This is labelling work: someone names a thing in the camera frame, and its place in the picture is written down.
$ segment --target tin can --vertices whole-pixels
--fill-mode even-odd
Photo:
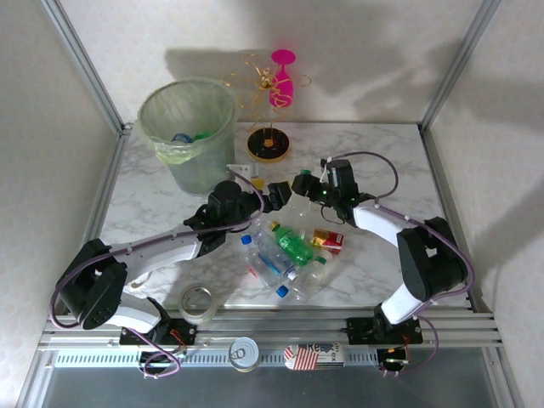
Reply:
[[[337,232],[316,228],[312,235],[312,247],[326,249],[336,255],[340,253],[343,245],[343,235]]]
[[[229,347],[230,364],[241,372],[258,366],[258,356],[258,345],[249,337],[237,338]]]

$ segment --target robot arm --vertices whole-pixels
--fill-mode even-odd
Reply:
[[[263,196],[265,213],[280,210],[291,196],[287,182],[268,187],[269,195]],[[168,333],[164,327],[168,321],[166,311],[150,297],[141,299],[124,293],[125,284],[161,266],[214,251],[236,225],[250,219],[260,206],[257,194],[242,191],[237,183],[227,180],[215,187],[207,204],[175,229],[114,246],[107,246],[100,239],[89,241],[57,285],[79,265],[100,256],[104,259],[91,263],[59,287],[59,297],[85,330],[107,323],[148,333],[153,341],[161,341],[157,333]]]
[[[374,337],[378,338],[410,319],[414,312],[441,292],[447,292],[467,279],[464,262],[443,242],[421,227],[391,218],[377,209],[372,195],[360,193],[348,160],[322,162],[328,183],[302,172],[292,190],[311,201],[336,210],[337,216],[355,228],[368,230],[399,249],[404,283],[375,308]],[[453,234],[442,218],[425,224],[455,244]]]

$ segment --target tape roll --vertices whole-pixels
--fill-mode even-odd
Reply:
[[[178,298],[181,316],[193,325],[213,319],[218,311],[218,303],[212,288],[204,283],[187,286]]]

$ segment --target round black base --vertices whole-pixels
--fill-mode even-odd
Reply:
[[[278,162],[289,150],[289,138],[275,127],[261,127],[247,139],[247,149],[258,162]]]

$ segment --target trash can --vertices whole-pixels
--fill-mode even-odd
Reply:
[[[179,188],[205,195],[228,178],[235,163],[234,125],[239,110],[221,82],[187,78],[157,89],[138,112],[139,125]],[[184,133],[190,140],[174,139]]]

